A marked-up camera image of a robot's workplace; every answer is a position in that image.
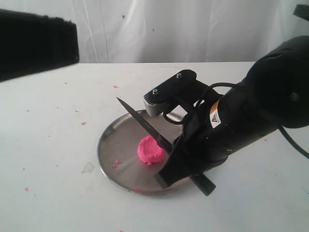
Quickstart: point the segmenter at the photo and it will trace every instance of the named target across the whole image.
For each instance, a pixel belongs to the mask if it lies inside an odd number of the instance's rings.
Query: warning label
[[[219,113],[218,113],[218,105],[219,105],[219,101],[217,101],[211,107],[209,118],[211,121],[212,128],[215,128],[221,124],[221,120],[220,120]]]

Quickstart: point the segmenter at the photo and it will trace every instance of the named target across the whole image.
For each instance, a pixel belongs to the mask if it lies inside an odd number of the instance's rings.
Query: white table
[[[126,113],[116,97],[141,109],[144,93],[177,71],[236,83],[252,64],[78,64],[0,83],[0,231],[308,231],[309,160],[279,132],[207,172],[217,185],[209,197],[192,183],[141,196],[100,170],[98,139]],[[309,150],[308,129],[290,133]]]

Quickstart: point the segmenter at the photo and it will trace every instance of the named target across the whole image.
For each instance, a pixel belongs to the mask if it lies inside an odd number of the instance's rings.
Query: bolt
[[[153,89],[153,94],[154,94],[154,95],[157,95],[158,93],[159,93],[158,90],[157,90],[156,88],[154,88],[154,89]]]
[[[295,92],[291,93],[291,99],[292,101],[298,101],[299,100],[299,95]]]

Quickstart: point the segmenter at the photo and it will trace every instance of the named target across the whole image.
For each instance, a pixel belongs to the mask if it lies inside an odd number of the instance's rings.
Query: white backdrop
[[[81,62],[255,61],[309,35],[309,0],[0,0],[77,24]]]

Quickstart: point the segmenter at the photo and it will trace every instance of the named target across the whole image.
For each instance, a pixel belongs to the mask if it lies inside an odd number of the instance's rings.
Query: metal plate
[[[168,123],[162,115],[150,117],[145,110],[138,111],[160,134],[170,142],[174,141],[181,133],[182,126]],[[181,120],[180,115],[170,113],[173,120]],[[116,119],[103,132],[98,144],[98,159],[103,173],[114,184],[130,192],[144,195],[156,195],[171,192],[184,184],[188,178],[180,180],[162,189],[154,179],[154,174],[162,169],[168,160],[147,165],[137,154],[137,148],[142,138],[148,133],[130,115],[126,114]],[[112,168],[115,161],[119,160],[117,168]]]

